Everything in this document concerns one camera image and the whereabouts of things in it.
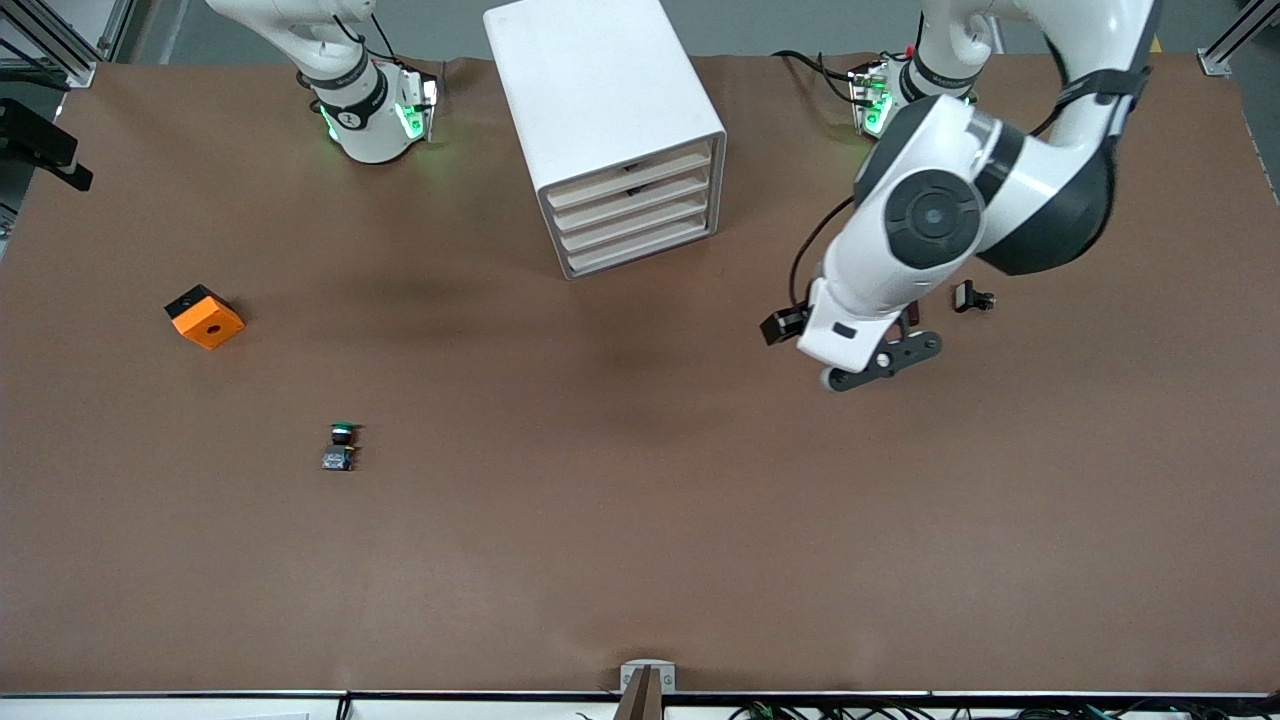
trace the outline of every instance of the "black switch component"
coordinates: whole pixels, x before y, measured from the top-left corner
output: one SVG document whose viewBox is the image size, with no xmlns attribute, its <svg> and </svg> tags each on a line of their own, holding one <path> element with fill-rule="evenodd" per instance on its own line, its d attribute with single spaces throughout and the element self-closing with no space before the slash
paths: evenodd
<svg viewBox="0 0 1280 720">
<path fill-rule="evenodd" d="M 93 182 L 76 161 L 76 138 L 12 97 L 0 99 L 0 159 L 49 170 L 79 191 Z"/>
<path fill-rule="evenodd" d="M 965 313 L 977 307 L 983 313 L 996 306 L 996 295 L 992 292 L 978 292 L 973 287 L 973 281 L 965 281 L 956 286 L 955 296 L 951 299 L 951 307 L 956 313 Z"/>
<path fill-rule="evenodd" d="M 764 336 L 765 345 L 777 345 L 803 333 L 808 323 L 809 309 L 796 305 L 778 310 L 765 318 L 760 323 L 760 333 Z"/>
<path fill-rule="evenodd" d="M 329 447 L 324 448 L 320 466 L 325 470 L 351 470 L 356 457 L 356 428 L 353 423 L 334 423 L 329 427 Z"/>
</svg>

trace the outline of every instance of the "metal bracket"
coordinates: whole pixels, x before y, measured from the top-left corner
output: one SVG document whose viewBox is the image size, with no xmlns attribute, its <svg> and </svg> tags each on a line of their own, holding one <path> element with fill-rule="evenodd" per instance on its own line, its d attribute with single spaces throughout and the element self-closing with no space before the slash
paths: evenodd
<svg viewBox="0 0 1280 720">
<path fill-rule="evenodd" d="M 822 373 L 822 384 L 832 392 L 846 392 L 869 382 L 892 378 L 899 370 L 936 357 L 938 352 L 942 352 L 942 338 L 933 332 L 918 332 L 901 340 L 883 340 L 865 370 L 849 373 L 840 368 L 827 368 Z"/>
<path fill-rule="evenodd" d="M 662 720 L 662 696 L 676 689 L 676 666 L 664 660 L 632 660 L 622 666 L 622 700 L 613 720 Z"/>
<path fill-rule="evenodd" d="M 1196 59 L 1201 61 L 1201 69 L 1208 77 L 1231 77 L 1231 64 L 1222 58 L 1219 61 L 1213 61 L 1208 56 L 1208 47 L 1197 47 Z"/>
<path fill-rule="evenodd" d="M 1275 23 L 1276 19 L 1280 19 L 1280 0 L 1249 0 L 1231 22 L 1231 26 L 1226 28 L 1226 32 L 1208 47 L 1201 47 L 1196 51 L 1201 69 L 1210 77 L 1229 77 L 1231 65 L 1228 64 L 1228 60 L 1231 54 L 1262 32 L 1267 23 Z"/>
<path fill-rule="evenodd" d="M 0 17 L 67 73 L 68 87 L 83 88 L 93 82 L 102 55 L 45 0 L 0 0 Z"/>
<path fill-rule="evenodd" d="M 662 689 L 662 694 L 676 692 L 676 664 L 667 660 L 628 660 L 623 662 L 622 670 L 618 673 L 621 679 L 618 687 L 621 691 L 626 692 L 635 674 L 645 667 L 653 667 L 658 673 L 658 685 Z"/>
</svg>

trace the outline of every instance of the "black clamp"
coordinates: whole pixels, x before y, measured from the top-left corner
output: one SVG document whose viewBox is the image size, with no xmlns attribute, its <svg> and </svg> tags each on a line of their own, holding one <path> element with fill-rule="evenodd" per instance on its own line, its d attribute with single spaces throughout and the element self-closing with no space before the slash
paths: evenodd
<svg viewBox="0 0 1280 720">
<path fill-rule="evenodd" d="M 93 173 L 76 161 L 78 141 L 12 97 L 0 99 L 0 159 L 49 170 L 81 192 L 93 182 Z"/>
<path fill-rule="evenodd" d="M 956 286 L 955 296 L 951 299 L 951 309 L 956 313 L 965 313 L 977 307 L 983 313 L 996 306 L 996 293 L 978 292 L 973 287 L 973 281 L 965 281 Z"/>
<path fill-rule="evenodd" d="M 804 305 L 783 307 L 760 323 L 760 334 L 765 345 L 786 342 L 804 332 L 809 324 L 809 309 Z"/>
<path fill-rule="evenodd" d="M 329 429 L 329 447 L 324 450 L 320 466 L 325 470 L 351 470 L 356 459 L 355 423 L 334 423 Z"/>
<path fill-rule="evenodd" d="M 1097 95 L 1098 105 L 1110 105 L 1115 97 L 1133 96 L 1133 108 L 1138 106 L 1142 92 L 1147 88 L 1147 78 L 1151 77 L 1151 68 L 1140 70 L 1093 70 L 1080 77 L 1062 88 L 1057 96 L 1055 108 L 1065 108 L 1080 97 Z"/>
<path fill-rule="evenodd" d="M 872 361 L 861 373 L 850 373 L 840 368 L 827 368 L 822 374 L 822 384 L 831 392 L 849 392 L 867 383 L 897 375 L 900 370 L 918 363 L 932 360 L 942 352 L 942 338 L 933 332 L 915 332 L 897 340 L 882 340 L 872 355 Z"/>
</svg>

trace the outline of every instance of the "metal frame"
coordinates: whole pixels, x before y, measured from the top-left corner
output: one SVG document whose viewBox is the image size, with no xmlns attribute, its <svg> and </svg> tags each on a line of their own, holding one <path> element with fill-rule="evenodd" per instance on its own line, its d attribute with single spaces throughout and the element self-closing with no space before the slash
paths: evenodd
<svg viewBox="0 0 1280 720">
<path fill-rule="evenodd" d="M 1005 28 L 1001 27 L 1000 18 L 987 15 L 987 27 L 991 28 L 991 51 L 996 55 L 1005 54 Z"/>
<path fill-rule="evenodd" d="M 398 701 L 476 701 L 476 702 L 617 702 L 618 693 L 603 688 L 591 691 L 96 691 L 96 692 L 17 692 L 0 693 L 0 700 L 288 700 L 348 698 Z M 1019 710 L 1037 700 L 1078 700 L 1100 710 L 1124 710 L 1139 700 L 1181 700 L 1222 707 L 1245 702 L 1275 715 L 1280 694 L 1231 692 L 1124 692 L 1124 691 L 677 691 L 663 698 L 667 706 L 731 705 L 751 700 L 787 701 L 791 705 L 813 701 L 850 702 L 858 700 L 910 700 L 920 707 L 965 707 Z"/>
<path fill-rule="evenodd" d="M 114 6 L 111 8 L 111 15 L 106 19 L 106 27 L 102 28 L 102 37 L 97 41 L 99 53 L 101 53 L 105 59 L 119 59 L 124 26 L 133 18 L 134 9 L 137 9 L 137 0 L 115 0 Z"/>
<path fill-rule="evenodd" d="M 67 73 L 68 86 L 88 87 L 93 82 L 102 55 L 44 0 L 0 0 L 0 15 Z"/>
<path fill-rule="evenodd" d="M 1196 51 L 1201 69 L 1210 77 L 1229 77 L 1231 65 L 1228 60 L 1231 54 L 1277 18 L 1280 18 L 1280 0 L 1251 0 L 1221 37 L 1208 47 Z"/>
</svg>

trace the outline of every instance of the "small black part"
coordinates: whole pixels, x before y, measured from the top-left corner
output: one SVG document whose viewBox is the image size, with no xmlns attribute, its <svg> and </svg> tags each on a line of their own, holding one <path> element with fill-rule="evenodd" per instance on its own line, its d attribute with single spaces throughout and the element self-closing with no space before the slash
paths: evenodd
<svg viewBox="0 0 1280 720">
<path fill-rule="evenodd" d="M 93 183 L 76 161 L 76 138 L 12 97 L 0 99 L 0 159 L 47 170 L 81 192 Z"/>
<path fill-rule="evenodd" d="M 1138 100 L 1142 99 L 1142 91 L 1147 88 L 1147 78 L 1149 77 L 1151 68 L 1135 70 L 1093 70 L 1064 87 L 1055 105 L 1065 108 L 1080 97 L 1089 95 L 1097 95 L 1094 100 L 1100 105 L 1108 105 L 1115 97 L 1133 95 L 1132 110 L 1138 105 Z"/>
<path fill-rule="evenodd" d="M 808 323 L 808 307 L 786 307 L 765 318 L 760 323 L 760 333 L 764 336 L 765 345 L 777 345 L 803 333 Z"/>
<path fill-rule="evenodd" d="M 206 297 L 218 297 L 218 296 L 210 292 L 207 287 L 197 284 L 196 287 L 182 293 L 182 296 L 178 297 L 178 300 L 174 300 L 173 302 L 165 305 L 164 311 L 168 313 L 169 319 L 173 320 L 178 315 L 186 313 L 188 307 L 191 307 L 192 305 L 200 302 Z"/>
<path fill-rule="evenodd" d="M 54 168 L 74 161 L 77 141 L 67 131 L 12 97 L 0 99 L 0 137 L 9 141 L 9 149 L 18 146 Z"/>
<path fill-rule="evenodd" d="M 973 310 L 974 307 L 986 313 L 987 310 L 991 310 L 996 306 L 996 293 L 978 292 L 973 287 L 973 281 L 965 281 L 960 283 L 960 286 L 956 290 L 960 291 L 959 292 L 960 297 L 952 296 L 952 302 L 951 302 L 952 309 L 955 309 L 956 313 L 966 313 L 969 310 Z"/>
<path fill-rule="evenodd" d="M 324 451 L 320 466 L 325 470 L 351 470 L 353 450 L 351 446 L 330 445 Z"/>
<path fill-rule="evenodd" d="M 920 332 L 901 340 L 881 341 L 872 355 L 872 361 L 861 373 L 849 373 L 838 368 L 832 368 L 827 375 L 827 387 L 833 392 L 846 392 L 855 387 L 884 378 L 892 378 L 900 370 L 910 368 L 918 363 L 937 357 L 942 352 L 942 338 L 938 333 Z M 888 355 L 888 365 L 879 366 L 876 357 Z"/>
</svg>

